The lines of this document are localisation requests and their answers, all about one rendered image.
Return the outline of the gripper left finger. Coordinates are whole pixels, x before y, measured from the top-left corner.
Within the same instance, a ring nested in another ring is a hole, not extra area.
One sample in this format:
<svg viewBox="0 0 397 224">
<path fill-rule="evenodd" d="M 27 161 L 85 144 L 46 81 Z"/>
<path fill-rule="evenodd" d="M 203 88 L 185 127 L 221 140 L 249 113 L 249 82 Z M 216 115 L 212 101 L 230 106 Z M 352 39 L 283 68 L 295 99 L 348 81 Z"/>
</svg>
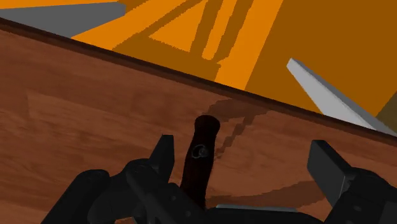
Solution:
<svg viewBox="0 0 397 224">
<path fill-rule="evenodd" d="M 201 210 L 169 178 L 174 138 L 162 135 L 149 158 L 132 160 L 117 175 L 91 169 L 78 174 L 40 224 L 205 224 Z"/>
</svg>

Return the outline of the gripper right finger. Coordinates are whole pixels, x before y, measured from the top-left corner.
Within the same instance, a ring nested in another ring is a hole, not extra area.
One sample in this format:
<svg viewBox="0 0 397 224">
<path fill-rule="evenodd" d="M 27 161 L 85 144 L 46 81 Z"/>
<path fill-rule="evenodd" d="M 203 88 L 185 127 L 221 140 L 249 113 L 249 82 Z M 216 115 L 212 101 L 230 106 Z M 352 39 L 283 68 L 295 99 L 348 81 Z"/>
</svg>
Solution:
<svg viewBox="0 0 397 224">
<path fill-rule="evenodd" d="M 326 141 L 311 142 L 307 169 L 332 206 L 324 224 L 397 224 L 397 188 L 349 165 Z"/>
</svg>

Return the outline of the brown wooden table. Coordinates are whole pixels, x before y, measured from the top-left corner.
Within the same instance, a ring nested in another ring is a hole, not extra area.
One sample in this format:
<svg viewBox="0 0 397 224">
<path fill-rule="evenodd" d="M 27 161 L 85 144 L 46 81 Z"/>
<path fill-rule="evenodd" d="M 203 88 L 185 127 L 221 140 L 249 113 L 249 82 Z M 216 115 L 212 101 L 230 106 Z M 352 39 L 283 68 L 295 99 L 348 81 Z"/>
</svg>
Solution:
<svg viewBox="0 0 397 224">
<path fill-rule="evenodd" d="M 397 186 L 397 137 L 0 18 L 0 224 L 39 224 L 75 175 L 119 172 L 175 140 L 181 179 L 197 116 L 221 121 L 209 206 L 287 206 L 324 219 L 310 142 Z"/>
</svg>

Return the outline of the dark brown handled knife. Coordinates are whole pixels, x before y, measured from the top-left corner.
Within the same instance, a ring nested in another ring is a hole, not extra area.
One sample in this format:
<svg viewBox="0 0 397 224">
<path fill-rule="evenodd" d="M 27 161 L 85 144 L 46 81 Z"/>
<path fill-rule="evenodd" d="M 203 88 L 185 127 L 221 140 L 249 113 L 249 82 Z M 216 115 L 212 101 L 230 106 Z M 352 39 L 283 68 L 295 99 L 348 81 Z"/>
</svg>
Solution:
<svg viewBox="0 0 397 224">
<path fill-rule="evenodd" d="M 206 210 L 205 196 L 214 163 L 214 147 L 220 122 L 211 115 L 195 119 L 192 141 L 185 156 L 180 189 Z"/>
</svg>

